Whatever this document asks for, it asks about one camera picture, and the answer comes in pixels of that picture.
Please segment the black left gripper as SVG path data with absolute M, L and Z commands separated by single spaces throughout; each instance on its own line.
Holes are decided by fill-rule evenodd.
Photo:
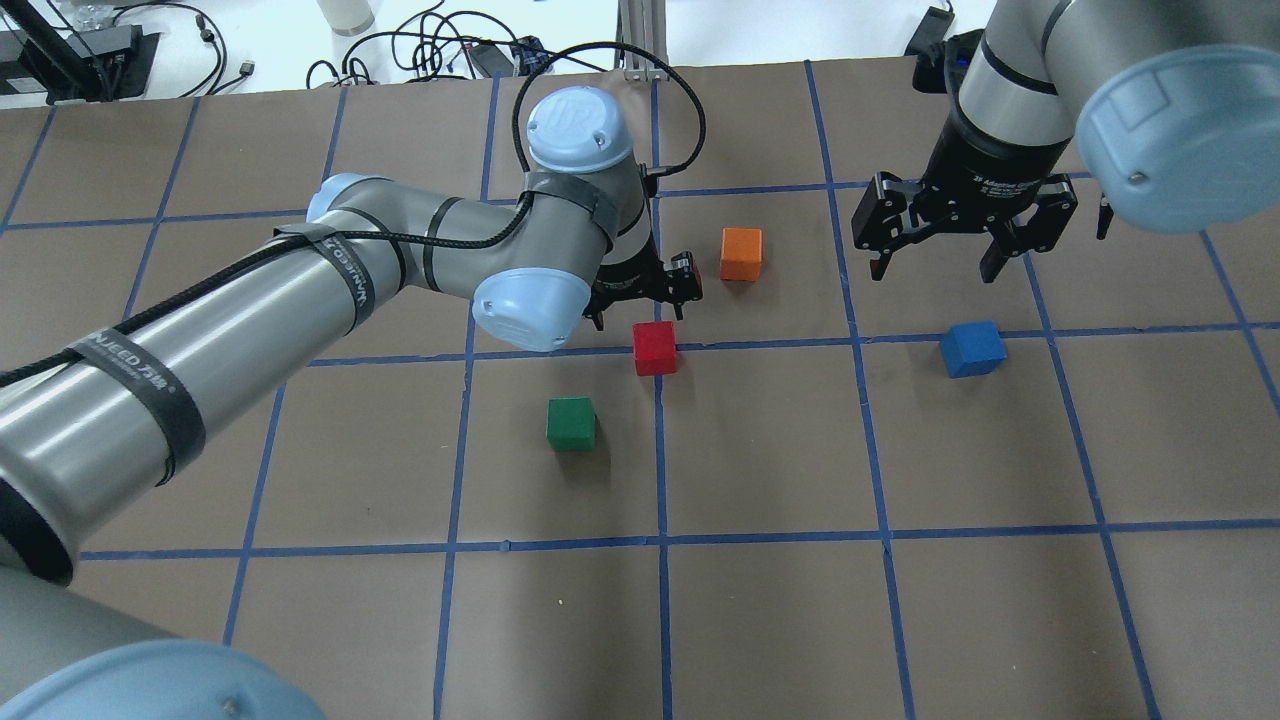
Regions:
M 622 240 L 637 243 L 622 247 L 620 261 L 600 265 L 585 307 L 585 318 L 594 325 L 604 325 L 605 310 L 617 302 L 649 299 L 668 304 L 675 318 L 684 319 L 685 306 L 704 299 L 701 272 L 692 252 L 680 252 L 664 264 L 650 227 L 644 234 L 632 228 Z

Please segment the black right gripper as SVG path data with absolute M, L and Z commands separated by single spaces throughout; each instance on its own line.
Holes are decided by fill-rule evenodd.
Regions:
M 1071 178 L 1053 169 L 1065 147 L 996 138 L 952 106 L 923 176 L 877 172 L 852 214 L 855 247 L 873 254 L 870 279 L 882 281 L 897 251 L 934 234 L 989 234 L 979 263 L 986 284 L 1011 259 L 1052 251 L 1079 205 Z

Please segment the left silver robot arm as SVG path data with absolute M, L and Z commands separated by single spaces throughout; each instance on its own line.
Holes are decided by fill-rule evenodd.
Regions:
M 87 538 L 410 286 L 467 300 L 516 348 L 563 348 L 584 319 L 701 297 L 689 252 L 660 260 L 650 201 L 691 167 L 644 167 L 614 97 L 559 88 L 512 114 L 511 208 L 383 176 L 326 178 L 302 223 L 63 351 L 3 375 L 3 716 L 320 719 L 266 664 L 69 592 Z

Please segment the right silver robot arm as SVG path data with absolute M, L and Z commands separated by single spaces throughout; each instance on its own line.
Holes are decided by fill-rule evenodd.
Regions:
M 1277 204 L 1275 1 L 998 1 L 983 29 L 916 53 L 948 115 L 919 179 L 873 176 L 850 220 L 881 281 L 905 247 L 987 234 L 980 278 L 1055 249 L 1078 206 L 1074 146 L 1115 217 L 1185 234 Z

